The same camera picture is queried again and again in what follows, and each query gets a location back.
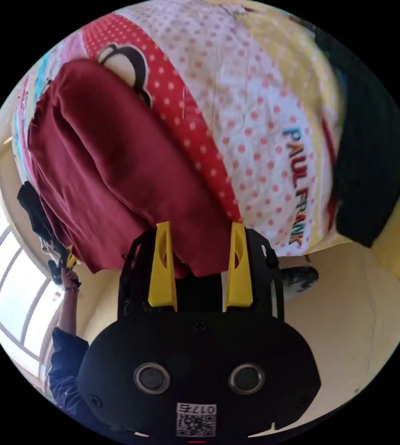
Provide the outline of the person's left hand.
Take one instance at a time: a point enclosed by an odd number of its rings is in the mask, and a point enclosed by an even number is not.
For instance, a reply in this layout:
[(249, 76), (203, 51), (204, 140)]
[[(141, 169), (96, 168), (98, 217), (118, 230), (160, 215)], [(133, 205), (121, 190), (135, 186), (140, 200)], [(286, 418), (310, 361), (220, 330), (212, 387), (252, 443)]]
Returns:
[(61, 279), (65, 292), (70, 292), (73, 294), (79, 293), (81, 283), (74, 270), (64, 267), (61, 268)]

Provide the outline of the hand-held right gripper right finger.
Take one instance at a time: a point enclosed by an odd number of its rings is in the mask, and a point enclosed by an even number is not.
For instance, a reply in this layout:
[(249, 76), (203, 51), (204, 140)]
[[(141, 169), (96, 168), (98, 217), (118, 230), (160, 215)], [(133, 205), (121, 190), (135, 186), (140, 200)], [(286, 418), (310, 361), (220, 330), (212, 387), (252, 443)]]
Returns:
[(246, 228), (243, 223), (233, 222), (223, 311), (249, 309), (252, 304), (253, 291)]

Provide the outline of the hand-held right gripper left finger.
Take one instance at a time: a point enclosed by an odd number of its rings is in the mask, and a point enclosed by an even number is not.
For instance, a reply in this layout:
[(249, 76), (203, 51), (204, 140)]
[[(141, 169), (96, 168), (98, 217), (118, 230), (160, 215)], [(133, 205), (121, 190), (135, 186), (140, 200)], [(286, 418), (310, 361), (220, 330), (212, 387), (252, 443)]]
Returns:
[(153, 309), (178, 309), (169, 221), (156, 228), (148, 303)]

